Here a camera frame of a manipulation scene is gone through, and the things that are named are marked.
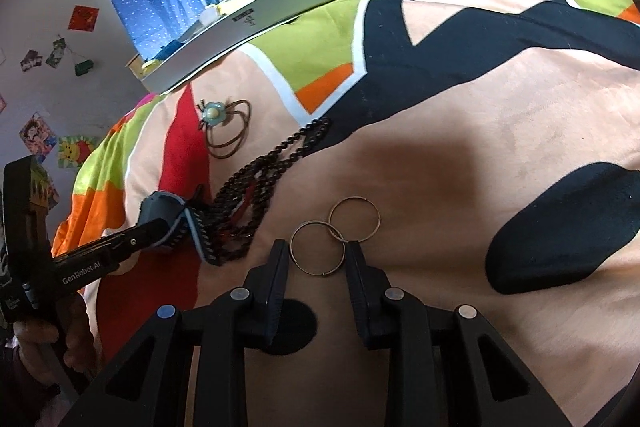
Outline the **person's left hand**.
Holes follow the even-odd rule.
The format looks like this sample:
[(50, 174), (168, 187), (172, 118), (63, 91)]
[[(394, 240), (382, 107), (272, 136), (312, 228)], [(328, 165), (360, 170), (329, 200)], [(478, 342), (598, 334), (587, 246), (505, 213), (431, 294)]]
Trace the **person's left hand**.
[(54, 361), (75, 373), (90, 375), (98, 367), (84, 297), (78, 293), (61, 300), (54, 323), (33, 319), (13, 324), (18, 356), (27, 372), (41, 384), (59, 384)]

